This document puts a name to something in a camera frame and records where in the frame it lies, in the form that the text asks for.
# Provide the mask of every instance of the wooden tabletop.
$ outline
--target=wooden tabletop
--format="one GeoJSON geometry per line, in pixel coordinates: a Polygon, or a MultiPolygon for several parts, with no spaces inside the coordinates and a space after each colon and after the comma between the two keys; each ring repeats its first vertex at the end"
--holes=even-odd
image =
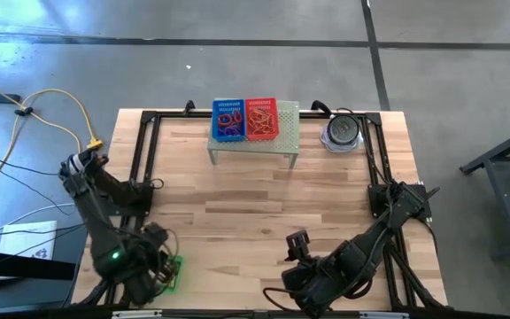
{"type": "MultiPolygon", "coordinates": [[[[121,181],[129,177],[141,111],[121,109],[113,131],[106,170],[121,181]]],[[[394,178],[416,183],[405,115],[381,112],[381,117],[394,178]]],[[[162,178],[165,188],[154,195],[148,222],[176,232],[184,262],[176,294],[162,295],[146,307],[275,309],[261,290],[282,287],[281,272],[295,266],[283,261],[286,236],[306,229],[311,254],[325,255],[367,229],[372,219],[365,150],[326,151],[319,136],[327,123],[301,120],[300,154],[290,171],[288,159],[273,154],[221,152],[213,166],[206,150],[208,119],[162,120],[153,178],[162,178]]],[[[373,145],[378,156],[375,140],[373,145]]],[[[446,303],[432,237],[417,221],[407,222],[403,230],[412,269],[436,299],[446,303]]],[[[399,296],[405,300],[400,272],[397,278],[399,296]]],[[[73,302],[86,297],[98,281],[88,241],[73,302]]],[[[296,307],[287,295],[273,297],[296,307]]],[[[390,309],[383,264],[369,294],[358,300],[341,298],[332,308],[390,309]]]]}

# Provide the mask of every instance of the gray floor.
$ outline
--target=gray floor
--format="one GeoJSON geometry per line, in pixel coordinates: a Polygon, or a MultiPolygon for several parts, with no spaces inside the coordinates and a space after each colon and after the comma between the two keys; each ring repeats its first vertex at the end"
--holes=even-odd
{"type": "MultiPolygon", "coordinates": [[[[510,1],[370,3],[380,41],[510,43],[510,1]]],[[[0,0],[0,32],[12,33],[365,41],[364,26],[359,0],[0,0]]],[[[494,262],[488,256],[506,242],[498,206],[482,172],[465,177],[458,171],[510,136],[510,51],[380,55],[390,107],[406,112],[421,179],[442,187],[431,203],[449,302],[462,310],[510,315],[510,259],[494,262]]],[[[314,99],[356,110],[380,108],[369,49],[360,48],[0,43],[0,88],[21,96],[45,88],[71,91],[106,142],[121,107],[182,107],[188,99],[207,107],[215,97],[275,96],[299,100],[305,108],[314,99]]],[[[41,97],[35,109],[73,128],[83,143],[88,140],[80,111],[65,97],[41,97]]],[[[0,157],[12,121],[12,108],[0,105],[0,157]]],[[[56,171],[72,152],[70,136],[29,119],[10,162],[56,171]]],[[[53,177],[5,171],[58,203],[70,201],[53,177]]],[[[0,226],[49,204],[0,175],[0,226]]],[[[56,210],[33,217],[52,219],[59,219],[59,227],[78,222],[56,210]]],[[[83,236],[66,238],[71,248],[57,258],[75,261],[83,236]]],[[[61,301],[67,284],[54,291],[54,300],[61,301]]]]}

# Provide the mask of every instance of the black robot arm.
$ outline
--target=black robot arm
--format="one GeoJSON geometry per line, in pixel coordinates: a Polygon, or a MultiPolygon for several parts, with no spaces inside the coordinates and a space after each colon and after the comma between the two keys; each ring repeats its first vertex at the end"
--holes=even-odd
{"type": "Polygon", "coordinates": [[[168,233],[157,223],[137,231],[113,226],[110,214],[148,214],[154,187],[119,182],[103,170],[107,161],[86,150],[63,162],[59,176],[92,239],[95,271],[106,283],[124,284],[130,301],[143,305],[175,276],[174,259],[160,251],[168,233]]]}
{"type": "MultiPolygon", "coordinates": [[[[310,240],[305,230],[287,237],[289,257],[286,261],[299,262],[295,268],[282,273],[282,281],[290,297],[311,318],[319,318],[342,296],[357,299],[365,295],[383,259],[383,248],[392,246],[393,236],[409,218],[417,216],[427,202],[405,183],[393,183],[387,191],[391,203],[375,223],[363,234],[344,241],[326,257],[308,254],[310,240]]],[[[389,249],[389,252],[401,268],[406,268],[404,272],[413,281],[413,288],[425,306],[441,307],[406,263],[397,261],[400,257],[397,251],[389,249]]]]}

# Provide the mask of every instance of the plastic basket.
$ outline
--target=plastic basket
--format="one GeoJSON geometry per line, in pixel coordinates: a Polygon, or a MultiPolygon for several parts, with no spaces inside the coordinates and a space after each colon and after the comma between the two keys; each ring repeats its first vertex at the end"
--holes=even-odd
{"type": "Polygon", "coordinates": [[[279,135],[279,113],[276,99],[250,98],[245,100],[247,138],[250,141],[272,140],[279,135]]]}
{"type": "Polygon", "coordinates": [[[245,102],[242,99],[213,101],[212,136],[216,141],[243,141],[245,130],[245,102]]]}

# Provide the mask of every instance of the yellow cable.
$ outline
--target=yellow cable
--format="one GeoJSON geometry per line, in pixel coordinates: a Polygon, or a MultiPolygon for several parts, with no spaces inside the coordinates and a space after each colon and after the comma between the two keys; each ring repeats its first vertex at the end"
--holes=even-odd
{"type": "MultiPolygon", "coordinates": [[[[19,103],[17,101],[15,101],[14,99],[10,98],[9,96],[7,96],[6,94],[4,94],[3,92],[0,91],[0,95],[2,97],[5,97],[6,99],[8,99],[9,101],[13,102],[15,105],[17,105],[19,107],[20,110],[25,110],[26,107],[25,107],[25,103],[32,97],[36,97],[38,95],[41,95],[43,93],[46,93],[46,92],[59,92],[59,93],[63,93],[67,96],[69,96],[74,102],[76,102],[76,104],[80,107],[81,109],[81,112],[82,114],[84,115],[84,118],[86,119],[86,126],[88,127],[88,132],[89,132],[89,138],[90,138],[90,141],[89,141],[89,145],[88,145],[88,148],[89,147],[101,147],[103,142],[99,139],[97,139],[95,136],[94,136],[94,132],[92,130],[92,127],[89,123],[89,117],[88,117],[88,114],[86,113],[86,108],[84,107],[84,105],[75,97],[73,96],[72,94],[70,94],[69,92],[65,91],[65,90],[62,90],[62,89],[43,89],[43,90],[40,90],[38,92],[35,92],[33,94],[31,94],[30,96],[28,96],[27,98],[25,98],[23,100],[23,103],[19,103]]],[[[35,114],[35,113],[31,113],[37,120],[41,121],[42,123],[46,124],[46,125],[49,125],[49,126],[52,126],[53,128],[60,128],[62,130],[64,130],[66,133],[70,134],[74,140],[76,140],[76,145],[78,147],[78,152],[81,152],[81,143],[80,143],[80,139],[74,134],[73,131],[71,131],[70,129],[68,128],[65,128],[65,127],[62,127],[58,124],[55,124],[55,123],[52,123],[50,121],[47,121],[45,119],[43,119],[42,117],[40,117],[39,115],[35,114]]],[[[13,123],[13,131],[12,131],[12,138],[11,138],[11,141],[9,143],[9,147],[7,149],[7,152],[5,153],[5,156],[3,158],[3,161],[7,161],[7,159],[9,158],[9,156],[11,155],[11,152],[12,152],[12,149],[13,147],[15,146],[15,142],[17,141],[17,132],[16,132],[16,129],[17,129],[17,122],[19,121],[19,116],[17,115],[15,117],[15,122],[13,123]]]]}

